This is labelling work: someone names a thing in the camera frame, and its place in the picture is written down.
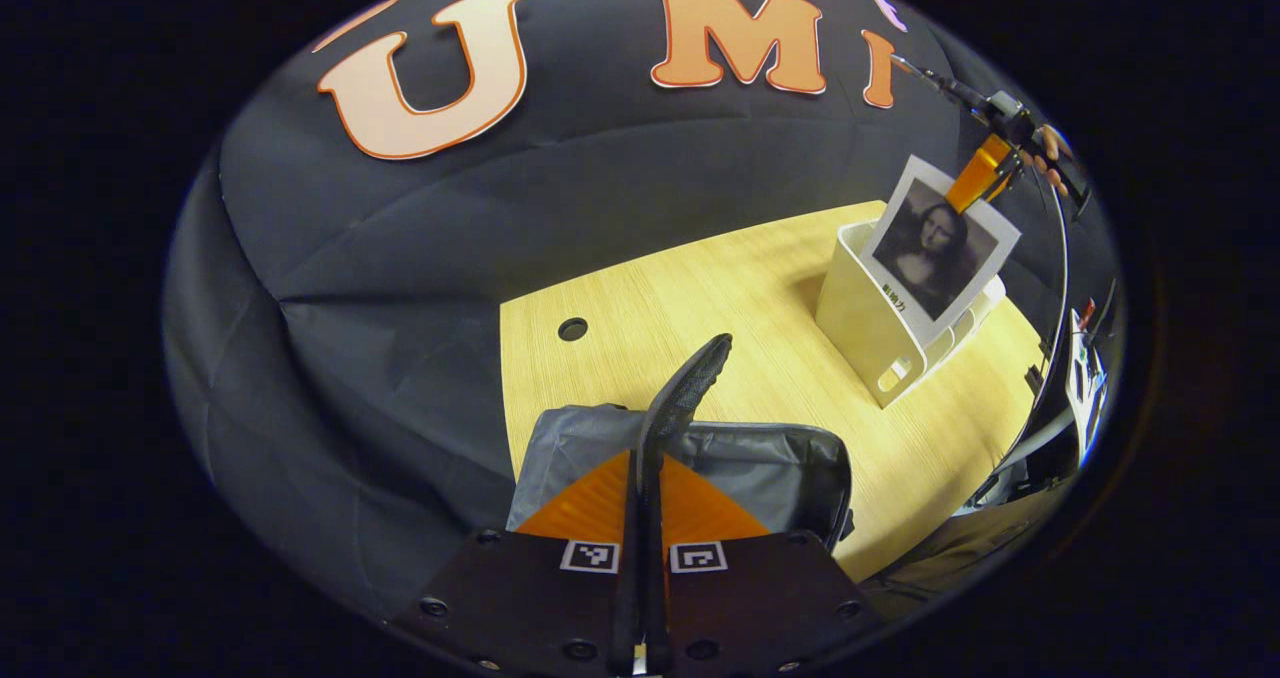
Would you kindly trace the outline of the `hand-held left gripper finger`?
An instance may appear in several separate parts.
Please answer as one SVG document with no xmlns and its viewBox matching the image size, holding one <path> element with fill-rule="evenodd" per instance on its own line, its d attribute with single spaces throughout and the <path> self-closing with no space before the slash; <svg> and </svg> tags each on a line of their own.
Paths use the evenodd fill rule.
<svg viewBox="0 0 1280 678">
<path fill-rule="evenodd" d="M 646 640 L 660 678 L 813 678 L 884 627 L 809 530 L 765 528 L 668 454 L 646 495 Z"/>
<path fill-rule="evenodd" d="M 470 678 L 621 678 L 636 643 L 634 452 L 516 531 L 479 530 L 392 622 Z"/>
</svg>

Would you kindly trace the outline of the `portrait cover book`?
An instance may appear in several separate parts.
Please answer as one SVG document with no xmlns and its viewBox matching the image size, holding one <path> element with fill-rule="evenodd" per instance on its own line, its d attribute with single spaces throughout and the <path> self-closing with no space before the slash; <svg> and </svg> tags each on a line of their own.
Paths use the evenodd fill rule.
<svg viewBox="0 0 1280 678">
<path fill-rule="evenodd" d="M 920 345 L 959 321 L 996 276 L 1021 232 L 978 201 L 959 212 L 951 177 L 910 155 L 870 239 L 858 249 L 869 276 Z"/>
</svg>

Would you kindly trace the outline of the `grey schoolbag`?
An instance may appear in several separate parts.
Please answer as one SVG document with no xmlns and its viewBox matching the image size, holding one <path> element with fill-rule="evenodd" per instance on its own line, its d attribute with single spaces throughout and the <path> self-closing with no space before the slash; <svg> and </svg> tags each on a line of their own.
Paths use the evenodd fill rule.
<svg viewBox="0 0 1280 678">
<path fill-rule="evenodd" d="M 827 550 L 854 531 L 852 464 L 828 429 L 698 420 L 730 358 L 718 333 L 686 359 L 645 409 L 564 404 L 532 423 L 506 528 L 613 542 L 631 455 L 660 455 L 669 542 L 806 531 Z"/>
</svg>

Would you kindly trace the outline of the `white bookshelf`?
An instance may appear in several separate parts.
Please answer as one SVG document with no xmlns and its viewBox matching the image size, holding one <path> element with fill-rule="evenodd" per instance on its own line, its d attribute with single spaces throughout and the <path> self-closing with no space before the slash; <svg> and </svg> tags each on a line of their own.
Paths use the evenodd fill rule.
<svg viewBox="0 0 1280 678">
<path fill-rule="evenodd" d="M 997 310 L 1012 310 L 1021 321 L 1025 317 L 1009 301 L 1005 283 L 996 276 L 951 327 L 925 344 L 908 327 L 905 308 L 893 303 L 887 283 L 873 278 L 869 260 L 859 257 L 876 226 L 877 221 L 860 221 L 838 228 L 815 322 L 861 379 L 874 403 L 886 409 L 957 356 Z"/>
</svg>

